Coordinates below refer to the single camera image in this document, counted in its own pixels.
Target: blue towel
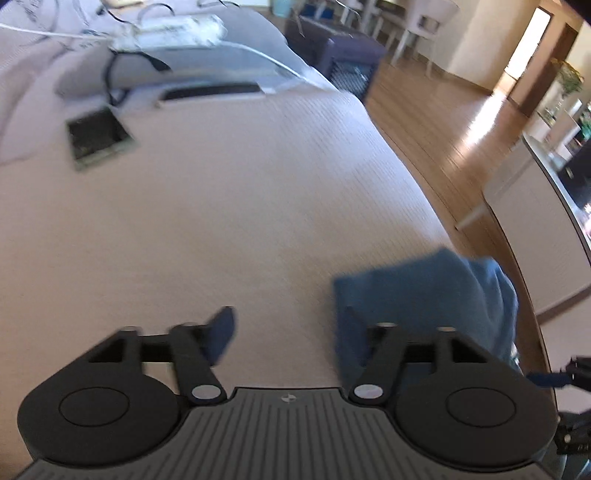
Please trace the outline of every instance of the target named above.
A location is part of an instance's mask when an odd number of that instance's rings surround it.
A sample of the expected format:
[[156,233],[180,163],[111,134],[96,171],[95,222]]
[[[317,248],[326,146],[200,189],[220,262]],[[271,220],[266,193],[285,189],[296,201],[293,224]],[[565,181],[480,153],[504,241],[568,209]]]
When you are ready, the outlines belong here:
[[[518,368],[511,358],[517,319],[513,285],[492,258],[469,260],[442,249],[393,267],[334,280],[336,354],[348,390],[363,372],[366,327],[392,322],[410,332],[432,334],[452,326]],[[355,319],[347,307],[352,307]]]

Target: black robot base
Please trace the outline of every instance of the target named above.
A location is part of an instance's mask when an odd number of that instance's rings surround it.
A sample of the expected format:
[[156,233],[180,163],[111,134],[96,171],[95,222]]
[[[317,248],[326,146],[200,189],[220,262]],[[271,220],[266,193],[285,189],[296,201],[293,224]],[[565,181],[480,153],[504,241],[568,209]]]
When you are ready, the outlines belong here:
[[[368,331],[366,367],[340,388],[237,388],[210,366],[232,309],[168,334],[116,332],[39,385],[18,412],[33,463],[19,480],[540,479],[557,430],[532,382],[450,328]],[[142,373],[171,362],[179,395]],[[403,382],[411,364],[430,373]]]

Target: gray ribbed plate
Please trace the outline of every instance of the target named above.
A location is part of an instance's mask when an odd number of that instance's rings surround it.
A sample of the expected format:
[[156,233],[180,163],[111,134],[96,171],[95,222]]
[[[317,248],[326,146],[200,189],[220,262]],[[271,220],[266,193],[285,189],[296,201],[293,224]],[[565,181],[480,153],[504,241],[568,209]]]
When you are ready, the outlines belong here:
[[[19,480],[467,480],[407,445],[386,414],[347,403],[336,388],[239,388],[219,407],[191,411],[149,455],[104,469],[34,462]],[[487,480],[551,480],[532,464]]]

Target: chair leg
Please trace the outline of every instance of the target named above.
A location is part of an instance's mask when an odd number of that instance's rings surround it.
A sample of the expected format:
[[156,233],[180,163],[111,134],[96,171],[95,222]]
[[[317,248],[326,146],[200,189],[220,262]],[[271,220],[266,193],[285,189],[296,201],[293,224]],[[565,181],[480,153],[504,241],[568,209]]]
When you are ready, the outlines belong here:
[[413,44],[413,59],[414,60],[418,60],[418,44],[421,41],[421,37],[419,37],[418,35],[414,36],[414,44]]
[[431,78],[431,70],[433,69],[433,57],[435,56],[435,42],[431,42],[431,52],[429,52],[429,58],[427,59],[427,78]]
[[386,51],[390,50],[392,43],[394,43],[394,39],[396,38],[396,32],[397,29],[392,27],[392,31],[390,32],[390,35],[388,37],[388,41],[386,42],[386,45],[384,45],[386,47]]
[[340,15],[340,22],[345,25],[347,22],[347,17],[349,16],[349,9],[343,8],[343,13]]
[[355,15],[353,12],[349,12],[348,10],[347,10],[347,13],[352,14],[352,15],[347,16],[347,20],[345,22],[345,25],[347,25],[347,27],[353,28],[353,20],[355,20],[355,17],[357,15]]
[[390,65],[396,65],[396,62],[402,56],[402,53],[404,52],[404,47],[406,46],[406,42],[408,40],[409,35],[410,35],[410,32],[408,30],[405,30],[404,33],[402,34],[402,37],[400,38],[400,42],[398,42],[398,47],[396,47],[396,51],[394,52],[394,56],[392,57],[392,61],[390,62]]
[[318,6],[316,7],[316,12],[314,13],[315,20],[320,20],[320,17],[322,17],[322,14],[324,13],[325,8],[326,8],[326,2],[321,2],[318,4]]
[[374,33],[372,35],[372,38],[374,40],[378,39],[378,35],[379,33],[382,31],[382,27],[384,26],[384,19],[382,17],[378,17],[376,22],[375,22],[375,28],[374,28]]

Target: bedspread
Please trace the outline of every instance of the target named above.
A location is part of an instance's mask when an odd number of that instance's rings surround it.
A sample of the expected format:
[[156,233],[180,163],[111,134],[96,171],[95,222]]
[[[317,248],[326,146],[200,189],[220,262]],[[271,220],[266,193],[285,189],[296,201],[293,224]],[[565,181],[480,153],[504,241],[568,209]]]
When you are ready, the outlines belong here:
[[26,393],[121,326],[161,333],[231,305],[236,337],[215,367],[229,392],[336,385],[331,279],[450,246],[350,94],[309,86],[165,109],[132,96],[118,115],[137,146],[80,173],[71,106],[50,86],[24,95],[5,138],[38,112],[43,141],[0,167],[0,478],[28,463]]

